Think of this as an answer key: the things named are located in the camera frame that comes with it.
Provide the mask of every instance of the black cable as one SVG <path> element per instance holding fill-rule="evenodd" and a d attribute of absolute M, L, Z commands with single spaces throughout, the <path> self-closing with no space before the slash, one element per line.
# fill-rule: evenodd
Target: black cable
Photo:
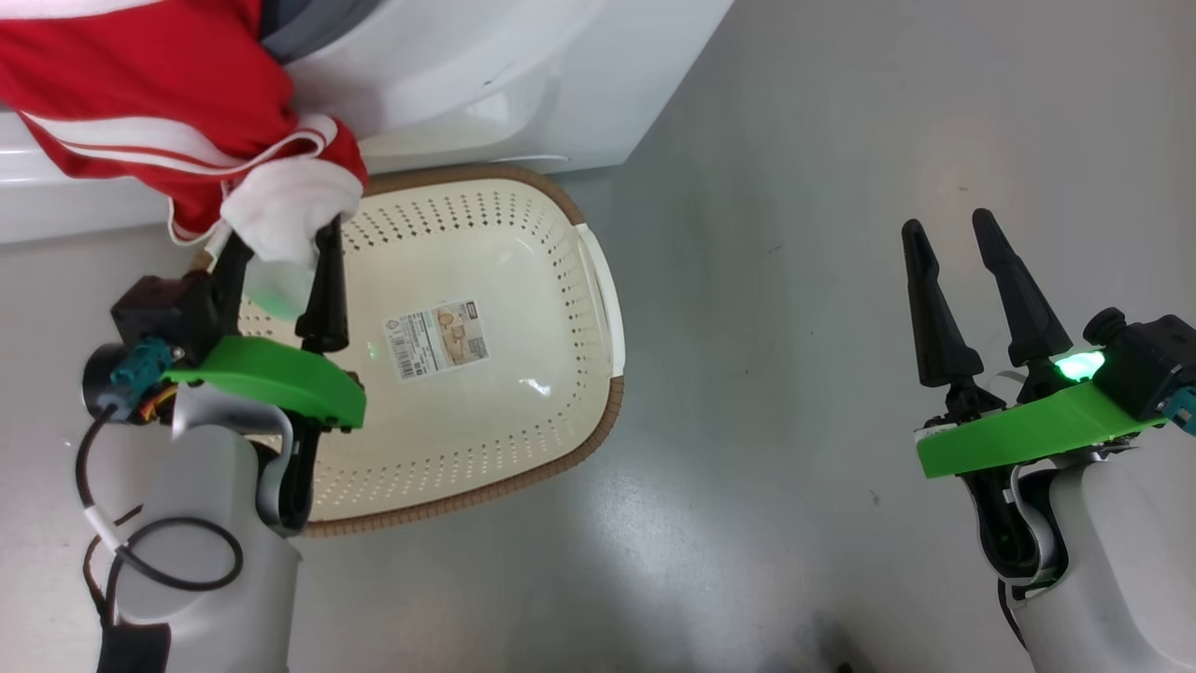
<path fill-rule="evenodd" d="M 1001 614 L 1005 616 L 1005 620 L 1009 624 L 1009 630 L 1021 643 L 1021 648 L 1026 649 L 1026 641 L 1021 637 L 1021 626 L 1018 626 L 1018 620 L 1013 618 L 1013 611 L 1009 610 L 1009 596 L 1005 593 L 1005 580 L 1000 577 L 996 579 L 996 600 L 1001 604 Z"/>
<path fill-rule="evenodd" d="M 130 509 L 124 516 L 112 524 L 123 526 L 139 514 L 141 514 L 141 506 Z M 91 602 L 96 604 L 96 613 L 99 614 L 100 619 L 104 619 L 104 614 L 108 612 L 108 599 L 104 598 L 104 593 L 99 591 L 99 585 L 96 583 L 96 577 L 91 574 L 91 558 L 96 555 L 96 547 L 99 546 L 99 536 L 92 538 L 91 544 L 87 545 L 87 552 L 83 555 L 83 581 L 87 583 L 87 593 L 91 594 Z"/>
<path fill-rule="evenodd" d="M 228 545 L 228 549 L 232 550 L 232 569 L 228 570 L 228 573 L 226 573 L 219 580 L 212 580 L 209 582 L 194 582 L 191 580 L 179 580 L 178 577 L 167 575 L 161 570 L 158 570 L 157 568 L 146 563 L 138 555 L 133 553 L 133 545 L 135 545 L 138 540 L 145 538 L 146 536 L 153 533 L 154 531 L 160 531 L 163 528 L 171 528 L 175 526 L 194 526 L 196 528 L 203 528 L 205 531 L 215 533 L 221 539 L 224 539 L 224 542 Z M 112 562 L 111 573 L 116 573 L 120 567 L 117 564 L 128 564 L 134 570 L 153 580 L 154 582 L 158 582 L 159 585 L 163 585 L 164 587 L 170 587 L 172 589 L 179 589 L 183 592 L 196 592 L 196 593 L 214 592 L 216 589 L 227 587 L 228 585 L 232 583 L 233 580 L 237 579 L 238 575 L 240 575 L 240 569 L 245 565 L 245 553 L 240 549 L 240 543 L 237 542 L 237 538 L 233 538 L 232 533 L 221 528 L 220 526 L 216 526 L 215 524 L 212 524 L 210 521 L 206 521 L 203 519 L 196 519 L 194 516 L 171 516 L 169 519 L 159 519 L 158 521 L 152 521 L 150 524 L 146 524 L 145 526 L 139 528 L 136 533 L 129 536 L 129 544 L 116 550 L 116 561 Z"/>
<path fill-rule="evenodd" d="M 108 405 L 104 411 L 99 412 L 96 421 L 92 421 L 91 427 L 87 428 L 87 433 L 84 434 L 83 441 L 79 442 L 79 451 L 75 453 L 75 489 L 79 490 L 79 500 L 83 501 L 85 509 L 96 507 L 96 498 L 92 497 L 91 487 L 87 484 L 87 457 L 91 454 L 91 446 L 96 442 L 96 436 L 99 435 L 99 429 L 108 423 L 108 420 L 112 418 L 114 414 L 116 414 L 116 405 Z"/>
<path fill-rule="evenodd" d="M 75 454 L 75 488 L 79 491 L 79 500 L 83 501 L 84 508 L 96 507 L 96 498 L 92 496 L 91 485 L 87 483 L 87 458 L 91 455 L 91 446 L 96 442 L 96 436 L 99 435 L 99 429 L 103 428 L 105 423 L 108 423 L 108 421 L 112 417 L 115 412 L 116 412 L 115 405 L 109 405 L 108 408 L 105 408 L 104 411 L 100 412 L 98 417 L 96 417 L 96 421 L 92 422 L 91 427 L 87 428 L 87 433 L 84 435 L 83 441 L 79 442 L 79 451 Z M 135 516 L 135 514 L 139 513 L 140 510 L 141 508 L 138 507 L 133 513 L 122 516 L 115 524 L 120 526 L 121 524 Z M 232 550 L 232 556 L 233 556 L 232 569 L 228 570 L 228 573 L 226 573 L 222 577 L 218 580 L 195 582 L 191 580 L 181 580 L 172 575 L 167 575 L 166 573 L 163 573 L 161 570 L 158 570 L 157 568 L 146 563 L 145 559 L 142 559 L 138 555 L 133 553 L 133 545 L 136 544 L 138 540 L 144 539 L 146 536 L 153 533 L 154 531 L 160 531 L 163 528 L 169 528 L 173 526 L 194 526 L 196 528 L 202 528 L 205 531 L 209 531 L 219 536 L 228 545 L 228 549 Z M 136 570 L 141 575 L 145 575 L 146 577 L 159 585 L 170 587 L 172 589 L 179 589 L 183 592 L 214 592 L 216 589 L 227 587 L 233 582 L 233 580 L 236 580 L 240 575 L 240 571 L 245 565 L 245 552 L 242 549 L 240 543 L 237 542 L 237 538 L 234 538 L 233 534 L 230 533 L 227 530 L 210 521 L 206 521 L 203 519 L 196 519 L 194 516 L 172 516 L 169 519 L 152 521 L 145 525 L 138 532 L 129 536 L 128 543 L 117 547 L 116 559 L 112 561 L 112 569 L 109 571 L 108 575 L 108 592 L 105 592 L 102 595 L 99 593 L 99 587 L 91 577 L 91 570 L 90 570 L 91 558 L 94 555 L 98 544 L 99 544 L 99 538 L 97 537 L 87 546 L 87 552 L 84 555 L 84 579 L 87 583 L 87 591 L 89 593 L 91 593 L 92 602 L 96 604 L 96 611 L 100 613 L 100 620 L 105 624 L 111 624 L 111 616 L 114 613 L 114 607 L 112 607 L 112 601 L 109 599 L 112 595 L 112 589 L 116 587 L 116 576 L 118 575 L 121 567 L 124 564 L 133 567 L 134 570 Z"/>

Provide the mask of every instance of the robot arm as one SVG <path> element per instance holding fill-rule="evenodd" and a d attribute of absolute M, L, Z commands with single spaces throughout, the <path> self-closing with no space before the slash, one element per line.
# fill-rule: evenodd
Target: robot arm
<path fill-rule="evenodd" d="M 77 479 L 89 521 L 116 556 L 106 594 L 92 589 L 98 671 L 283 673 L 299 555 L 324 432 L 360 428 L 365 393 L 324 360 L 348 345 L 340 222 L 321 252 L 303 350 L 237 332 L 248 247 L 233 235 L 212 274 L 142 277 L 112 308 L 123 344 L 87 365 L 96 420 Z M 126 539 L 87 487 L 91 442 L 105 423 L 170 423 L 141 519 Z M 280 439 L 280 452 L 248 436 Z"/>
<path fill-rule="evenodd" d="M 972 224 L 1001 292 L 1009 359 L 1027 377 L 1008 409 L 976 386 L 983 365 L 942 296 L 921 224 L 908 221 L 919 377 L 950 386 L 947 414 L 915 434 L 923 472 L 968 487 L 1002 608 L 1039 673 L 1196 671 L 1196 588 L 1149 500 L 1107 460 L 1167 420 L 1196 434 L 1196 330 L 1176 316 L 1127 325 L 1106 308 L 1085 330 L 1104 349 L 1052 362 L 1072 348 L 1067 332 L 993 214 L 978 209 Z M 1084 363 L 1098 369 L 1073 372 Z M 1044 460 L 1055 467 L 1027 470 Z"/>

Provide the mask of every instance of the green led light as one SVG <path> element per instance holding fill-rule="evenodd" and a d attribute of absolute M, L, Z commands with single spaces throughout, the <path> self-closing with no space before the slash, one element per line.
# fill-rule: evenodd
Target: green led light
<path fill-rule="evenodd" d="M 1086 381 L 1105 365 L 1105 356 L 1100 351 L 1087 354 L 1075 354 L 1055 363 L 1063 377 L 1072 381 Z"/>

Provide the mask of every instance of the green bracket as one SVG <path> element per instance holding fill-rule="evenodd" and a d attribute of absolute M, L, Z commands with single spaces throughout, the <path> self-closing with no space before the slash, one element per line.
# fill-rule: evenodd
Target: green bracket
<path fill-rule="evenodd" d="M 927 479 L 934 479 L 1033 463 L 1161 423 L 1161 417 L 1134 421 L 1088 381 L 923 438 L 917 457 Z"/>
<path fill-rule="evenodd" d="M 181 385 L 210 384 L 330 428 L 358 429 L 366 416 L 365 391 L 341 368 L 260 336 L 225 336 L 201 367 L 171 369 L 163 378 Z"/>

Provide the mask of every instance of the brown basket rim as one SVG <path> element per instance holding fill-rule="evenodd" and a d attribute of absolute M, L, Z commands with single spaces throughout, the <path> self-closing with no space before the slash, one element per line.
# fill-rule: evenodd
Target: brown basket rim
<path fill-rule="evenodd" d="M 524 184 L 538 189 L 551 198 L 557 207 L 561 208 L 561 212 L 563 212 L 569 219 L 570 224 L 574 226 L 585 224 L 585 218 L 581 215 L 581 210 L 578 209 L 578 206 L 572 198 L 569 198 L 568 194 L 566 194 L 560 185 L 543 175 L 532 172 L 520 166 L 468 165 L 383 175 L 370 178 L 370 186 L 366 189 L 365 195 L 374 196 L 390 191 L 401 191 L 403 189 L 475 179 L 512 179 L 515 182 L 523 182 Z M 565 454 L 563 457 L 550 463 L 545 463 L 538 467 L 533 467 L 520 475 L 515 475 L 514 477 L 502 479 L 501 482 L 478 487 L 477 489 L 472 489 L 456 496 L 448 496 L 446 498 L 440 498 L 423 504 L 349 519 L 312 521 L 304 530 L 303 536 L 305 538 L 331 538 L 334 536 L 365 533 L 368 531 L 378 531 L 391 526 L 410 524 L 413 521 L 422 521 L 440 514 L 448 514 L 470 506 L 481 504 L 500 496 L 513 494 L 520 489 L 526 489 L 527 487 L 543 482 L 550 477 L 556 477 L 566 470 L 581 464 L 581 461 L 590 458 L 590 455 L 593 454 L 599 446 L 602 446 L 602 443 L 610 435 L 611 430 L 614 430 L 615 422 L 618 420 L 618 412 L 622 406 L 623 378 L 617 377 L 610 380 L 610 393 L 606 397 L 606 409 L 603 411 L 602 418 L 598 421 L 598 426 L 594 428 L 593 433 L 591 433 L 590 436 L 578 446 L 578 448 Z"/>

